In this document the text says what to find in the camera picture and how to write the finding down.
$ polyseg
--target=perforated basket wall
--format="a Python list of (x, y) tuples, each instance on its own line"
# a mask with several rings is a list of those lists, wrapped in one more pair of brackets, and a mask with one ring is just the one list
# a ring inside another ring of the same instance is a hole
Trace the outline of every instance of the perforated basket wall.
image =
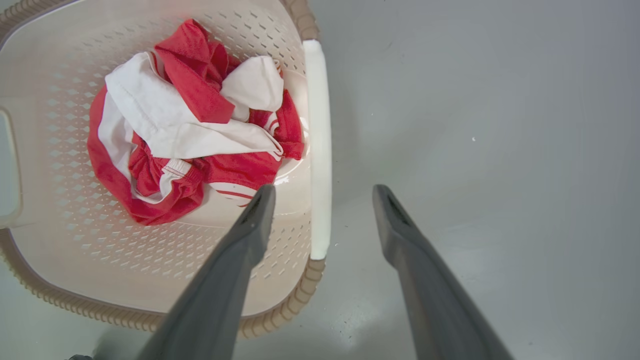
[[(193, 17), (232, 56), (268, 54), (282, 62), (307, 139), (299, 30), (309, 37), (317, 28), (304, 1), (56, 3), (23, 1), (0, 17), (0, 34), (10, 34), (0, 50), (0, 106), (11, 118), (23, 191), (22, 213), (0, 245), (39, 297), (152, 330), (241, 209), (209, 192), (201, 208), (177, 222), (133, 222), (96, 180), (86, 151), (88, 111), (104, 76)], [(324, 261), (308, 259), (310, 151), (307, 146), (301, 161), (286, 161), (278, 173), (273, 230), (251, 275), (242, 336), (290, 320), (321, 278)]]

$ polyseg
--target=basket rim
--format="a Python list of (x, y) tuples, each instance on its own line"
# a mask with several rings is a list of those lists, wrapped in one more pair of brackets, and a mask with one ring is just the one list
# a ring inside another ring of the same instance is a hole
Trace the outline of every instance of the basket rim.
[[(0, 230), (0, 256), (25, 289), (61, 309), (113, 325), (151, 332), (157, 329), (164, 318), (164, 313), (109, 304), (47, 282), (27, 264), (9, 229)], [(290, 322), (316, 292), (324, 267), (324, 259), (308, 259), (300, 280), (283, 301), (263, 313), (243, 316), (240, 319), (237, 337), (255, 338)]]
[[(20, 0), (0, 13), (0, 49), (10, 36), (21, 27), (58, 8), (79, 0)], [(291, 17), (300, 39), (319, 40), (316, 19), (307, 0), (279, 0)], [(88, 318), (132, 329), (154, 331), (164, 314), (124, 306), (116, 306), (91, 299), (48, 283), (26, 262), (17, 248), (9, 229), (0, 229), (0, 256), (20, 283), (38, 298)], [(295, 315), (309, 302), (322, 279), (324, 259), (309, 257), (303, 274), (291, 292), (276, 306), (263, 313), (242, 317), (238, 338), (254, 338), (274, 331)]]

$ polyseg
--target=white surface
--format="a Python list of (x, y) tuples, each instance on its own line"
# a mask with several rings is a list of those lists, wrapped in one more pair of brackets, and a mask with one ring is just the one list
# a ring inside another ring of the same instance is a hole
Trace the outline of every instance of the white surface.
[(326, 62), (317, 40), (303, 42), (307, 62), (311, 152), (311, 259), (326, 257), (331, 244), (331, 113)]
[[(333, 110), (333, 245), (309, 306), (239, 342), (236, 359), (414, 356), (374, 183), (395, 191), (517, 359), (636, 359), (640, 3), (311, 5)], [(12, 286), (3, 311), (60, 312)], [(76, 321), (11, 318), (0, 348), (29, 358), (38, 336), (83, 336), (47, 347), (80, 352), (104, 325), (55, 332)]]

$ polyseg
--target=plastic laundry basket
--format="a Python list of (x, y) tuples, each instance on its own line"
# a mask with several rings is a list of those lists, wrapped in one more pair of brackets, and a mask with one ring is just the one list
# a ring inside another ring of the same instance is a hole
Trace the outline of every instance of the plastic laundry basket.
[(0, 140), (0, 191), (3, 199), (20, 194), (0, 217), (0, 246), (15, 275), (45, 301), (156, 328), (242, 209), (209, 191), (179, 221), (133, 222), (93, 174), (88, 113), (106, 74), (188, 18), (232, 56), (280, 60), (303, 126), (306, 154), (278, 172), (273, 230), (244, 303), (239, 336), (258, 336), (310, 300), (329, 244), (328, 91), (306, 0), (23, 0), (0, 15), (0, 115), (8, 137)]

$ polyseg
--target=white foam bar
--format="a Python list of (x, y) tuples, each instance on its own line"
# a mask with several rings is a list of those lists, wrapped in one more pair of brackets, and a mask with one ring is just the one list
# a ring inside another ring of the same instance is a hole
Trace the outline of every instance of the white foam bar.
[(322, 46), (305, 40), (311, 146), (311, 259), (326, 257), (331, 240), (331, 113)]

